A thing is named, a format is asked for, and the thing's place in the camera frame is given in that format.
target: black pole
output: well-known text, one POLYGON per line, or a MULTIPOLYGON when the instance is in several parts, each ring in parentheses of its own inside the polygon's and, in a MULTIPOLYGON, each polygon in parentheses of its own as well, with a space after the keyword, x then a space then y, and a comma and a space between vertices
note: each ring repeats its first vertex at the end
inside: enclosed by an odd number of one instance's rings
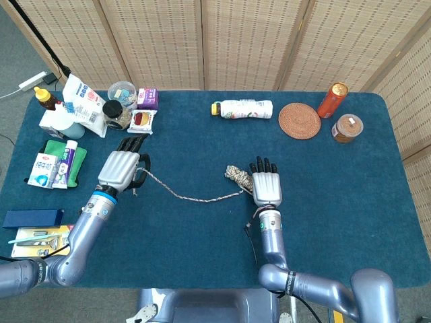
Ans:
POLYGON ((43 36, 40 34, 40 32, 38 31, 38 28, 36 28, 36 26, 32 23, 32 21, 30 20, 30 18, 26 15, 26 13, 24 12, 24 10, 21 8, 21 6, 18 4, 18 2, 16 2, 16 0, 9 0, 9 2, 13 5, 13 7, 16 9, 16 11, 18 11, 18 13, 20 14, 20 16, 22 17, 22 19, 24 19, 24 21, 27 23, 28 27, 30 27, 30 29, 33 31, 33 33, 36 35, 36 37, 39 39, 39 41, 42 43, 43 47, 45 47, 45 49, 49 52, 49 55, 51 55, 51 58, 54 60, 54 62, 56 62, 56 64, 58 64, 58 66, 60 67, 60 69, 62 70, 63 74, 66 77, 69 77, 71 70, 69 67, 65 66, 60 59, 58 58, 58 56, 55 54, 55 52, 53 51, 53 49, 49 46, 49 44, 46 42, 45 38, 43 38, 43 36))

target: woven screen panel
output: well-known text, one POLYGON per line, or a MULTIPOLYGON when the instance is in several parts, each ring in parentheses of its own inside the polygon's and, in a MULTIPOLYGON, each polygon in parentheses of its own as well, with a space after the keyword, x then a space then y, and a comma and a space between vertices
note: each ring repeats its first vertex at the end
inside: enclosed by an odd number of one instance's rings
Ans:
POLYGON ((126 79, 92 0, 19 0, 61 62, 94 89, 126 79))
POLYGON ((431 144, 431 30, 410 48, 374 92, 386 101, 403 157, 431 144))
POLYGON ((286 90, 358 91, 431 6, 421 0, 317 0, 286 90))
POLYGON ((205 1, 206 88, 276 89, 299 9, 299 0, 205 1))
POLYGON ((405 173, 431 257, 431 152, 405 165, 405 173))
POLYGON ((135 85, 203 86, 199 1, 103 0, 101 4, 135 85))

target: snack bag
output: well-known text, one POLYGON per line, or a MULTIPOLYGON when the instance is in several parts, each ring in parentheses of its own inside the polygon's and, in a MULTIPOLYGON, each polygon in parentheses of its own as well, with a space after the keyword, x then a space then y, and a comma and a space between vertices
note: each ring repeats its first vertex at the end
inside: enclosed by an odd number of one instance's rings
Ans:
POLYGON ((132 121, 127 129, 128 133, 153 133, 152 125, 155 110, 134 110, 132 112, 132 121))

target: blue tablecloth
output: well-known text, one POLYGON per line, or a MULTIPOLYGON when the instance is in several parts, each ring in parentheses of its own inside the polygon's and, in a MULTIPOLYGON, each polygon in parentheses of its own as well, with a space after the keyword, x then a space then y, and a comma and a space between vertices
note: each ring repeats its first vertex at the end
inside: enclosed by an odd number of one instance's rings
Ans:
MULTIPOLYGON (((298 141, 277 121, 286 104, 317 108, 323 92, 160 92, 154 134, 142 152, 152 172, 179 194, 213 198, 238 190, 224 178, 227 165, 247 169, 257 155, 278 165, 283 190, 280 211, 290 268, 348 283, 359 268, 388 272, 396 286, 422 285, 430 261, 411 199, 391 121, 376 94, 350 93, 319 134, 298 141), (272 100, 269 120, 226 120, 210 115, 216 100, 272 100), (364 121, 352 143, 331 136, 345 113, 364 121)), ((24 118, 3 190, 0 221, 10 209, 66 210, 75 223, 109 153, 129 134, 108 129, 105 139, 86 131, 78 140, 88 150, 71 190, 28 186, 36 153, 47 139, 38 121, 43 109, 33 99, 24 118)), ((255 206, 247 195, 201 204, 176 199, 148 178, 138 190, 119 195, 118 205, 90 259, 82 287, 229 288, 258 287, 251 245, 243 227, 255 206)), ((14 230, 1 229, 0 254, 8 256, 14 230)), ((253 230, 263 264, 258 225, 253 230)))

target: woven coaster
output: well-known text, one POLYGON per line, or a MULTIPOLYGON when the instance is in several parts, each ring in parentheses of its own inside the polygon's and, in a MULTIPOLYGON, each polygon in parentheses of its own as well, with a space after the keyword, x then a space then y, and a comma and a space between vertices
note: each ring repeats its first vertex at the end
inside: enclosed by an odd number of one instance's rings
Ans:
POLYGON ((278 123, 287 135, 295 139, 310 139, 321 129, 317 112, 303 103, 291 103, 282 108, 278 123))

